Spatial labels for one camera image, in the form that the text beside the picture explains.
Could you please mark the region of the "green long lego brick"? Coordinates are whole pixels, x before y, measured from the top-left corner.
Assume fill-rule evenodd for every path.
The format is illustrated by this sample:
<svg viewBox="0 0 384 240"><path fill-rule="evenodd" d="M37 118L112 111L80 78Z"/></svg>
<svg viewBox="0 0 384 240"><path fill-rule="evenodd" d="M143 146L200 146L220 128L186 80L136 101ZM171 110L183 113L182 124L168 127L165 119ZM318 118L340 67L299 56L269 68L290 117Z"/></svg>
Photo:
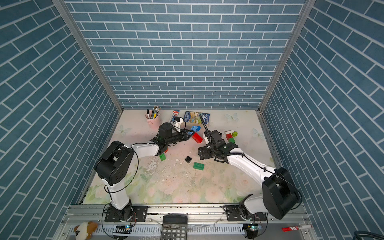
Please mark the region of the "green long lego brick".
<svg viewBox="0 0 384 240"><path fill-rule="evenodd" d="M193 168L196 169L196 170L203 171L204 168L205 168L205 165L201 164L201 163L194 163Z"/></svg>

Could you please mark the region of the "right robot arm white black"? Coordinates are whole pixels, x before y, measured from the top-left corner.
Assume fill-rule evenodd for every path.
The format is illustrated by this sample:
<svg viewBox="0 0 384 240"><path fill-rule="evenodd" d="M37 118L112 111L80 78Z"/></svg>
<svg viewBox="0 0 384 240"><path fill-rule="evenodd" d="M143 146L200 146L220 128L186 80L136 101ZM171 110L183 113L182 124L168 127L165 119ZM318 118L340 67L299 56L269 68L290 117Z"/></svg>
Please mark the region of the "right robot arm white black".
<svg viewBox="0 0 384 240"><path fill-rule="evenodd" d="M262 188L261 196L249 194L239 202L238 211L242 218L249 220L257 213L267 212L281 220L290 210L300 206L302 194L288 170L283 167L274 169L257 161L235 143L225 142L223 135L216 130L206 130L203 136L206 146L198 149L202 160L213 158L216 162L234 166Z"/></svg>

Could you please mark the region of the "blue long lego brick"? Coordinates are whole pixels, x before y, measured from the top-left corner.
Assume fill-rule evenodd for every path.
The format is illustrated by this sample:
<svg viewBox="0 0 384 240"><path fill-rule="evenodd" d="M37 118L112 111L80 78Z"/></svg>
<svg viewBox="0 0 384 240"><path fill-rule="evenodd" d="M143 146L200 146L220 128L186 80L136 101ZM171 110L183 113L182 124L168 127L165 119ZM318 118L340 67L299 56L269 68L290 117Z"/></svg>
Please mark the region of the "blue long lego brick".
<svg viewBox="0 0 384 240"><path fill-rule="evenodd" d="M192 126L192 127L191 127L191 130L192 130L192 131L195 131L195 132L199 132L200 129L201 129L200 126Z"/></svg>

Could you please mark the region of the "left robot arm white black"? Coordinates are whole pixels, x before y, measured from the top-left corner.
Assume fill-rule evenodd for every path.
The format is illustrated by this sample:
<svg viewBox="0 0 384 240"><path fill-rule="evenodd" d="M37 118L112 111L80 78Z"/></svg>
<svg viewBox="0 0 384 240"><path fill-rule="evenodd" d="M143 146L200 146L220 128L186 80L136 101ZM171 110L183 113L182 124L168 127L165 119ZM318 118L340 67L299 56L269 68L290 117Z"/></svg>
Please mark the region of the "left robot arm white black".
<svg viewBox="0 0 384 240"><path fill-rule="evenodd" d="M119 141L112 142L94 166L99 178L105 184L105 191L111 198L108 208L110 216L118 222L127 222L135 215L132 201L125 190L130 184L125 183L125 177L132 161L159 156L171 145L189 140L194 133L193 130L180 129L171 123L163 123L157 135L146 143L125 145Z"/></svg>

